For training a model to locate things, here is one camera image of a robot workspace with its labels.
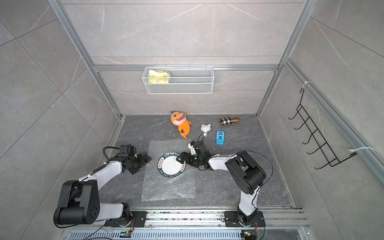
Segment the green rimmed white dinner plate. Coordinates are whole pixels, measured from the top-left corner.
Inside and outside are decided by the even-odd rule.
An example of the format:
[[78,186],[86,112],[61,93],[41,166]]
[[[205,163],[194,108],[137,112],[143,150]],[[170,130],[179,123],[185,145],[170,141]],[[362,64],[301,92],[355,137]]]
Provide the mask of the green rimmed white dinner plate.
[[169,152],[162,155],[158,161],[159,173],[166,178],[175,178],[181,175],[186,168],[186,163],[180,163],[177,160],[180,155],[178,152]]

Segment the clear bubble wrap sheet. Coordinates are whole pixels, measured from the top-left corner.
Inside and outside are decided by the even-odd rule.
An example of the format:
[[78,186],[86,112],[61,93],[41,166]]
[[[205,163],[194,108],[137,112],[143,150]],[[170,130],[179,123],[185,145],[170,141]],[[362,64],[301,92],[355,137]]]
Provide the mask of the clear bubble wrap sheet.
[[195,170],[186,164],[184,172],[175,178],[166,178],[158,171],[160,157],[169,152],[190,152],[191,140],[151,141],[142,190],[142,201],[191,199],[196,195]]

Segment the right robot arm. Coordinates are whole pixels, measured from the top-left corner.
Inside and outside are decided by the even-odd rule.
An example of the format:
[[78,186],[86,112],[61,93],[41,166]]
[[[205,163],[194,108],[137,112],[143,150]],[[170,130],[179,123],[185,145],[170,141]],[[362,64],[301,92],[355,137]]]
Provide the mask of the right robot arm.
[[232,155],[211,154],[202,140],[188,145],[190,152],[182,152],[177,161],[199,170],[228,171],[241,191],[240,203],[236,212],[226,211],[226,226],[265,227],[264,215],[257,207],[260,189],[270,179],[265,170],[249,154],[242,150]]

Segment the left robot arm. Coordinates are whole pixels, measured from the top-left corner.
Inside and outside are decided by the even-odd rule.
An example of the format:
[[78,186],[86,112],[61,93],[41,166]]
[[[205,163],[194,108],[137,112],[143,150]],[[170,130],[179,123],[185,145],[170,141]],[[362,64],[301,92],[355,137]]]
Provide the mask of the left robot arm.
[[91,225],[104,222],[106,227],[135,226],[135,216],[127,203],[101,203],[99,190],[114,177],[128,171],[136,174],[152,159],[147,153],[139,154],[133,145],[117,147],[118,153],[109,157],[102,149],[106,162],[90,174],[77,180],[66,181],[62,185],[59,202],[53,222],[59,229],[78,225]]

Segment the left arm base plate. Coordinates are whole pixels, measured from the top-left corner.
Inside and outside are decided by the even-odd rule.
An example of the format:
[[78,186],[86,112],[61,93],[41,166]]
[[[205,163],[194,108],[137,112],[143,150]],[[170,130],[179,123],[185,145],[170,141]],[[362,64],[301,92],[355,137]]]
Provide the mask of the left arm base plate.
[[148,212],[146,211],[133,211],[131,212],[130,220],[122,219],[113,219],[106,220],[105,227],[113,227],[113,228],[130,228],[134,226],[134,228],[143,228],[146,223]]

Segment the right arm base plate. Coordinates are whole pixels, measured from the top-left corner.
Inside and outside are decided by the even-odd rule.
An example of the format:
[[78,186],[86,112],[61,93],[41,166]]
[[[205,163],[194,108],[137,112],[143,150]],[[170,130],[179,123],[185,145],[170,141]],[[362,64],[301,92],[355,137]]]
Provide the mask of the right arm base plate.
[[225,211],[222,220],[226,227],[265,227],[264,214],[256,210],[250,216],[245,216],[241,211]]

